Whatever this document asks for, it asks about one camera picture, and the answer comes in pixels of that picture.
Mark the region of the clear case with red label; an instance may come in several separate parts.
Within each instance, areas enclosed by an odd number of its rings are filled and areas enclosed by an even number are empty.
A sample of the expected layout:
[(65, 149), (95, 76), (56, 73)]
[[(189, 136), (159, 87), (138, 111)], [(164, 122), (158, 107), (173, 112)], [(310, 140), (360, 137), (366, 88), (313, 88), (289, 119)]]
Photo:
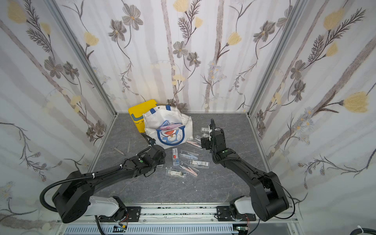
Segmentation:
[(172, 149), (172, 162), (173, 162), (174, 166), (179, 166), (180, 165), (180, 160), (179, 160), (178, 149), (177, 148), (173, 148)]

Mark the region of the pink compass set case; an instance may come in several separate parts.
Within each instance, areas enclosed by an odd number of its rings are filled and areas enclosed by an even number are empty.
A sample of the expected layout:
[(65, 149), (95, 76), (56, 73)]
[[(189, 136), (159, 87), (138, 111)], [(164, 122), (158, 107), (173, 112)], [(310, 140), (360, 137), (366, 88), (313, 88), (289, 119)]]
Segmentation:
[(161, 131), (173, 130), (173, 129), (176, 129), (176, 128), (182, 126), (182, 125), (183, 125), (182, 123), (169, 123), (169, 122), (164, 122), (164, 123), (158, 128), (158, 130), (161, 130)]

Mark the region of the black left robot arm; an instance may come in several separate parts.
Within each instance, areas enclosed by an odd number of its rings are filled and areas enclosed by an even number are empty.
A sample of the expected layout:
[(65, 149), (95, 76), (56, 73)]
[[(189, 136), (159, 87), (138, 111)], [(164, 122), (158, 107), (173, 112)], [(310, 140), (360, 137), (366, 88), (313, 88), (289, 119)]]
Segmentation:
[(127, 208), (118, 196), (97, 197), (95, 193), (120, 181), (141, 175), (149, 177), (165, 163), (165, 149), (155, 139), (143, 134), (148, 147), (120, 164), (89, 173), (72, 172), (65, 180), (42, 190), (41, 205), (59, 214), (63, 223), (71, 223), (83, 216), (94, 216), (95, 222), (137, 222), (140, 207)]

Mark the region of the clear long compass case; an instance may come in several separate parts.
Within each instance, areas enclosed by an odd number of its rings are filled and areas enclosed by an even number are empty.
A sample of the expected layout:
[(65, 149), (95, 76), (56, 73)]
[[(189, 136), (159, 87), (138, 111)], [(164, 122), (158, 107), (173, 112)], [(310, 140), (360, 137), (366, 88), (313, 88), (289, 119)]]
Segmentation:
[(207, 161), (189, 160), (188, 164), (189, 166), (192, 166), (195, 168), (204, 168), (204, 169), (210, 168), (210, 163)]

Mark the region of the right arm mounting base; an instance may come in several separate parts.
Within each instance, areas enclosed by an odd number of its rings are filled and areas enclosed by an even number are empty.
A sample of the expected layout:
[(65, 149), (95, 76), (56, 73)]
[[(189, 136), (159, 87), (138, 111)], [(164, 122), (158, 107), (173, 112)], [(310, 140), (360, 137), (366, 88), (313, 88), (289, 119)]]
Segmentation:
[(256, 215), (253, 213), (240, 214), (233, 205), (217, 206), (214, 217), (220, 222), (233, 221), (256, 221)]

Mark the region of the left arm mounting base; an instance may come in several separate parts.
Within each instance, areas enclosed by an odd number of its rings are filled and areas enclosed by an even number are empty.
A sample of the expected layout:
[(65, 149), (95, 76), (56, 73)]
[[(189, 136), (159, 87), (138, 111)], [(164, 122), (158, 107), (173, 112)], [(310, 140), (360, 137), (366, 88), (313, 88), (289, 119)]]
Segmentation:
[(120, 205), (120, 208), (114, 215), (108, 217), (104, 215), (99, 216), (99, 222), (138, 222), (141, 215), (141, 207), (128, 207)]

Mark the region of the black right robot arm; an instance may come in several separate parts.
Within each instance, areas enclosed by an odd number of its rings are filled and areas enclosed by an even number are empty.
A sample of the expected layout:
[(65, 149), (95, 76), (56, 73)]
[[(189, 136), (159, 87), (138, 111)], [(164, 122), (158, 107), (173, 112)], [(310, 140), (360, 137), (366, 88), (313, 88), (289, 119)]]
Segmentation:
[(292, 214), (280, 217), (279, 214), (290, 208), (291, 194), (281, 184), (279, 177), (272, 171), (259, 170), (242, 159), (233, 149), (226, 146), (225, 132), (216, 127), (214, 119), (209, 124), (209, 136), (201, 139), (201, 147), (210, 151), (212, 161), (222, 165), (239, 176), (249, 187), (249, 196), (241, 196), (230, 202), (229, 214), (233, 220), (242, 220), (244, 216), (256, 215), (261, 221), (271, 218), (287, 220), (296, 212), (292, 204)]

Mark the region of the white canvas cartoon tote bag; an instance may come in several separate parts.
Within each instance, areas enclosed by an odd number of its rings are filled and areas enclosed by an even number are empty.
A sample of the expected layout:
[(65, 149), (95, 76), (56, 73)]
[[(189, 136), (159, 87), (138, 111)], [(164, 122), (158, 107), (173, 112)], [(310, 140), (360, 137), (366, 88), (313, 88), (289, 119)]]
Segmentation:
[(156, 106), (143, 114), (145, 132), (164, 149), (184, 144), (193, 138), (193, 120), (170, 105)]

